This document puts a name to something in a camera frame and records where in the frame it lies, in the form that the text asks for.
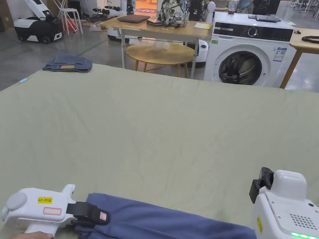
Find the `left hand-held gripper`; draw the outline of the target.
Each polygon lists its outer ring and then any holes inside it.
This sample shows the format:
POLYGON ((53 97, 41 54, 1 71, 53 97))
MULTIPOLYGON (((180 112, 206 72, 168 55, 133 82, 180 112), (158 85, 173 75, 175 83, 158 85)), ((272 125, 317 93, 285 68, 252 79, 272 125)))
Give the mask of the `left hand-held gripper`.
POLYGON ((1 213, 4 225, 25 230, 25 233, 56 234, 67 225, 93 228, 107 225, 109 212, 88 202, 75 202, 71 196, 75 185, 66 185, 61 192, 24 188, 11 195, 1 213))

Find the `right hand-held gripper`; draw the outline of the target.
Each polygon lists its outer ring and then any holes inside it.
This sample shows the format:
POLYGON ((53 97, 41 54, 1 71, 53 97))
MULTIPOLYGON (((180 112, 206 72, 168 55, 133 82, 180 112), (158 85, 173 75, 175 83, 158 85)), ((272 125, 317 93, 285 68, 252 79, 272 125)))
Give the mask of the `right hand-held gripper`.
POLYGON ((319 238, 319 208, 306 198, 307 181, 302 174, 262 167, 249 196, 257 239, 319 238))

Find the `person's left hand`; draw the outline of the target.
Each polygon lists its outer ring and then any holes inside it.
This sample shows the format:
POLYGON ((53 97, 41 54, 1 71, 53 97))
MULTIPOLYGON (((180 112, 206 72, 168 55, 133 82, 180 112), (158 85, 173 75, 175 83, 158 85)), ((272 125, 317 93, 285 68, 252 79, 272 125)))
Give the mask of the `person's left hand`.
POLYGON ((44 232, 32 232, 32 233, 20 233, 12 237, 12 239, 55 239, 50 233, 44 232))

